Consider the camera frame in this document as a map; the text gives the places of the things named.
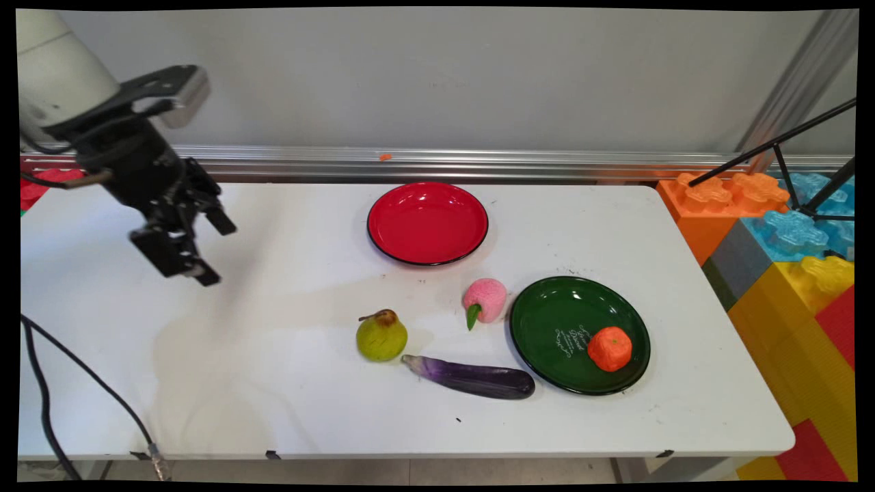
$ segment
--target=small orange object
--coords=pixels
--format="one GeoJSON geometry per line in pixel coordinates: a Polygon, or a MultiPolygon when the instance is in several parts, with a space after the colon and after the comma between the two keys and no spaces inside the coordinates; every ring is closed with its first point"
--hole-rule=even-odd
{"type": "Polygon", "coordinates": [[[599,369],[613,372],[632,360],[632,341],[617,327],[602,328],[592,337],[586,352],[599,369]]]}

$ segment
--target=cable connector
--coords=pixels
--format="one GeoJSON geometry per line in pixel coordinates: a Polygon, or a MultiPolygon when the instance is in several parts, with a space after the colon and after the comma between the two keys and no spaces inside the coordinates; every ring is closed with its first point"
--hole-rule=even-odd
{"type": "Polygon", "coordinates": [[[167,464],[164,456],[158,451],[158,445],[154,442],[149,444],[149,454],[152,457],[152,466],[155,468],[158,479],[160,481],[173,481],[170,475],[170,465],[167,464]]]}

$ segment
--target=robotic arm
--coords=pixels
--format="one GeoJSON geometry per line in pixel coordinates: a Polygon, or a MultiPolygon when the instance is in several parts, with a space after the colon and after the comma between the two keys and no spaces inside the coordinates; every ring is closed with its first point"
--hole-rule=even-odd
{"type": "Polygon", "coordinates": [[[209,95],[206,72],[182,65],[119,84],[53,11],[16,10],[18,104],[42,131],[67,141],[76,162],[146,223],[130,240],[165,276],[182,274],[202,285],[220,281],[200,257],[194,220],[203,212],[222,235],[237,230],[219,202],[221,189],[193,158],[181,158],[149,121],[180,128],[209,95]],[[134,103],[154,101],[135,112],[134,103]]]}

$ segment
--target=plate rim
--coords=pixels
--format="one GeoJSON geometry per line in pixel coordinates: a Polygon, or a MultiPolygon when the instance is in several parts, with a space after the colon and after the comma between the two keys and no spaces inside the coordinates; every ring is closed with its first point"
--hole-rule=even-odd
{"type": "Polygon", "coordinates": [[[367,219],[365,220],[365,229],[367,230],[367,237],[371,240],[371,243],[372,243],[372,244],[373,244],[378,250],[380,250],[380,252],[381,252],[382,254],[386,255],[387,257],[390,257],[390,258],[392,258],[392,259],[394,259],[394,260],[396,260],[396,261],[399,261],[399,262],[401,262],[401,263],[405,263],[405,264],[413,264],[413,265],[416,265],[416,266],[438,266],[438,265],[441,265],[441,264],[451,264],[451,263],[457,262],[458,260],[460,260],[460,259],[462,259],[462,258],[464,258],[464,257],[467,257],[467,256],[471,255],[474,251],[477,250],[477,248],[480,247],[481,244],[483,244],[483,242],[484,242],[484,241],[486,240],[486,238],[487,238],[487,235],[489,235],[489,213],[487,212],[487,208],[483,206],[483,203],[480,201],[480,199],[477,198],[476,196],[474,196],[474,193],[471,193],[471,192],[469,192],[468,190],[466,190],[466,189],[464,189],[464,188],[462,188],[462,187],[460,187],[460,186],[451,185],[450,183],[442,183],[442,182],[440,182],[440,181],[417,181],[417,182],[414,182],[414,183],[405,183],[405,184],[403,184],[403,185],[396,186],[396,187],[394,187],[394,188],[388,190],[386,193],[383,193],[382,195],[380,195],[380,198],[374,200],[374,203],[371,204],[371,208],[367,211],[367,219]],[[477,204],[480,205],[480,208],[483,210],[483,215],[486,217],[486,230],[483,231],[483,237],[480,238],[480,242],[478,242],[476,246],[474,246],[473,248],[471,248],[470,251],[468,251],[467,253],[465,253],[465,254],[462,255],[461,257],[455,257],[455,258],[450,259],[450,260],[447,260],[447,261],[436,262],[436,263],[419,263],[419,262],[411,262],[410,260],[405,260],[405,259],[402,259],[402,258],[396,257],[395,255],[391,255],[391,254],[389,254],[386,250],[384,250],[383,248],[381,248],[381,247],[380,247],[380,244],[374,239],[374,235],[371,234],[371,214],[374,212],[374,207],[376,207],[377,203],[379,203],[380,200],[382,200],[383,197],[385,197],[385,196],[388,195],[389,193],[394,192],[394,191],[397,190],[398,188],[403,188],[403,187],[405,187],[405,186],[413,186],[413,185],[443,185],[443,186],[450,186],[450,187],[456,188],[457,190],[461,190],[461,191],[463,191],[463,192],[468,193],[469,195],[471,195],[471,197],[474,198],[474,201],[476,201],[477,204]]]}
{"type": "Polygon", "coordinates": [[[527,285],[525,289],[522,289],[522,291],[519,294],[517,294],[516,298],[514,299],[514,303],[510,306],[510,320],[508,322],[508,329],[510,330],[510,339],[514,342],[514,348],[516,349],[516,353],[520,355],[520,358],[522,358],[522,361],[525,362],[526,365],[530,369],[535,371],[535,373],[537,375],[539,375],[547,383],[550,383],[553,386],[556,386],[557,388],[561,388],[562,390],[566,390],[566,391],[569,391],[571,393],[576,393],[578,395],[587,395],[587,396],[591,396],[591,397],[604,397],[607,395],[612,395],[614,393],[619,393],[621,391],[628,390],[644,376],[644,373],[646,373],[648,371],[648,367],[650,367],[650,352],[652,350],[652,347],[650,344],[650,332],[648,331],[647,323],[644,322],[644,318],[641,317],[641,314],[638,313],[638,310],[635,309],[635,306],[632,306],[632,303],[629,302],[623,296],[621,296],[619,292],[615,291],[611,287],[608,287],[607,285],[604,285],[600,282],[596,282],[595,280],[591,280],[589,278],[576,277],[573,275],[554,275],[553,277],[541,278],[540,280],[536,280],[535,282],[532,282],[531,284],[527,285]],[[583,391],[583,390],[576,390],[574,388],[570,388],[569,386],[567,386],[565,384],[561,384],[561,383],[555,381],[553,378],[544,375],[540,370],[538,370],[537,368],[535,368],[535,366],[532,365],[532,363],[529,361],[528,357],[526,357],[525,354],[522,353],[522,350],[520,350],[520,344],[517,342],[516,335],[514,334],[514,309],[516,308],[517,301],[520,299],[520,297],[522,297],[522,294],[524,294],[529,288],[533,287],[534,285],[540,284],[541,282],[546,282],[547,280],[552,280],[554,278],[574,278],[574,279],[584,280],[586,282],[592,282],[593,284],[601,285],[602,287],[606,288],[608,291],[613,292],[620,299],[623,299],[624,301],[626,301],[626,304],[628,304],[629,307],[632,308],[632,311],[633,311],[633,313],[635,313],[635,316],[638,316],[638,319],[641,320],[641,325],[644,327],[644,336],[646,337],[646,340],[647,340],[647,360],[644,361],[644,369],[641,370],[641,373],[638,375],[638,377],[635,377],[634,379],[629,381],[628,384],[622,386],[621,388],[618,388],[617,390],[583,391]]]}

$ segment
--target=white wall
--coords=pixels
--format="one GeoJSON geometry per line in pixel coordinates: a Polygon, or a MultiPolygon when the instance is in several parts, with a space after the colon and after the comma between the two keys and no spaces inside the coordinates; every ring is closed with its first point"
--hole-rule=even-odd
{"type": "MultiPolygon", "coordinates": [[[[809,120],[857,96],[857,53],[848,60],[808,116],[809,120]]],[[[848,154],[855,152],[857,109],[849,109],[833,119],[788,140],[781,149],[786,154],[848,154]]]]}
{"type": "Polygon", "coordinates": [[[119,80],[206,68],[177,144],[732,151],[819,12],[62,12],[119,80]]]}

